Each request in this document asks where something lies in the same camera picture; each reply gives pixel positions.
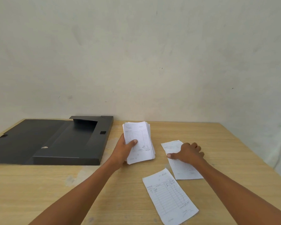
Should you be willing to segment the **person's right forearm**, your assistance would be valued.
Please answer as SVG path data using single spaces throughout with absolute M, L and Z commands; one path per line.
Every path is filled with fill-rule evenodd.
M 195 161 L 193 166 L 238 225 L 281 225 L 281 210 L 216 170 L 204 159 Z

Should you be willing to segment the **black document box file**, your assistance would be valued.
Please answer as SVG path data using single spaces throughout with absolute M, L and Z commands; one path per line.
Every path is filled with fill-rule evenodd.
M 25 119 L 0 136 L 0 164 L 99 166 L 113 116 Z

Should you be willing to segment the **person's right hand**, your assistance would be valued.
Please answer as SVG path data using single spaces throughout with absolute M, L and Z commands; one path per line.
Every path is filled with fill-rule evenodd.
M 201 151 L 201 147 L 195 142 L 192 144 L 190 143 L 182 144 L 181 149 L 178 153 L 181 153 L 181 158 L 178 160 L 190 164 L 194 167 L 205 161 L 203 158 L 204 152 Z

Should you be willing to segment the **white receipt slip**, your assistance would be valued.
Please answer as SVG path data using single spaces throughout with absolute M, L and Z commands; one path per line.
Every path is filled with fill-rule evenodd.
M 199 212 L 168 169 L 142 181 L 164 225 L 180 225 Z
M 162 143 L 166 154 L 169 153 L 178 153 L 181 150 L 183 142 L 180 140 L 170 141 Z M 190 164 L 182 162 L 180 160 L 169 159 L 169 164 L 173 171 L 174 177 L 176 180 L 194 180 L 194 179 L 203 179 L 202 175 Z

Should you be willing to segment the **stack of white receipt slips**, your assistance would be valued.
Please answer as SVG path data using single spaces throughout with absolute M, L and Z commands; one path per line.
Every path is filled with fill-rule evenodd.
M 128 165 L 155 159 L 155 150 L 151 140 L 150 124 L 147 122 L 126 122 L 123 124 L 125 143 L 132 140 L 137 143 L 132 147 L 126 160 Z

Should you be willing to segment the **person's left hand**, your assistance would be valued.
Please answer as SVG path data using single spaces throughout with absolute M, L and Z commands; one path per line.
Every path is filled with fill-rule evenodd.
M 108 163 L 112 165 L 114 170 L 122 167 L 131 152 L 131 149 L 126 149 L 126 144 L 124 134 L 122 134 L 108 159 Z

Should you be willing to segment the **person's left forearm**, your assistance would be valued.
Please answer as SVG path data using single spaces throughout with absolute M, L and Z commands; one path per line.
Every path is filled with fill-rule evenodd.
M 50 205 L 29 225 L 81 225 L 109 178 L 121 166 L 119 160 L 109 158 L 90 177 Z

